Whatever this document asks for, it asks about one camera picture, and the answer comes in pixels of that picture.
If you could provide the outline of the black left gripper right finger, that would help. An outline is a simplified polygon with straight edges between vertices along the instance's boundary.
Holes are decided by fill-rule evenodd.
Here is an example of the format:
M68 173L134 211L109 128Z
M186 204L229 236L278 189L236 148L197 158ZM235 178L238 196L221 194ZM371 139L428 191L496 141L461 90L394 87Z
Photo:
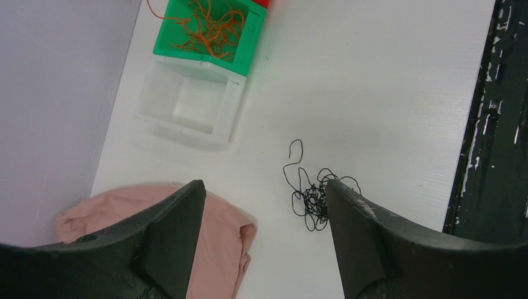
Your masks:
M338 180L326 187L346 298L526 298L527 244L444 234L380 207Z

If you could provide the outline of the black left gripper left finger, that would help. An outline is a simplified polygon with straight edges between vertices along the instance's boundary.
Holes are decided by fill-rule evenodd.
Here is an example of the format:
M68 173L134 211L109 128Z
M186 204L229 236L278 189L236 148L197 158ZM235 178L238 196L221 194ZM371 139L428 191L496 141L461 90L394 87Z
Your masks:
M206 190L194 180L75 242L1 246L2 298L185 298Z

